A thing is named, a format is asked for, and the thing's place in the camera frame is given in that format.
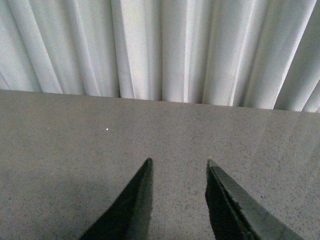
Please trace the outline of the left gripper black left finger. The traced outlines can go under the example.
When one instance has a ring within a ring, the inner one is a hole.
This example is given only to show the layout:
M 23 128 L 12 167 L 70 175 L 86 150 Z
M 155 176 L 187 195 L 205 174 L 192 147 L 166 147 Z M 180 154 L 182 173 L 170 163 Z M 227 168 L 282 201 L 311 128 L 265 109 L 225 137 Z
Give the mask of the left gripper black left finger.
M 153 160 L 147 158 L 81 240 L 147 240 L 153 209 Z

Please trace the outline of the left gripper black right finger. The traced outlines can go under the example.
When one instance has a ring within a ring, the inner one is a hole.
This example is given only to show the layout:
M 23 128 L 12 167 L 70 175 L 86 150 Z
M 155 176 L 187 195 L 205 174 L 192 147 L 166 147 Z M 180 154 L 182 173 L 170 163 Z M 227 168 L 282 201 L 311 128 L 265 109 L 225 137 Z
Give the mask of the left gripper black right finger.
M 217 240 L 301 240 L 212 159 L 207 161 L 205 199 Z

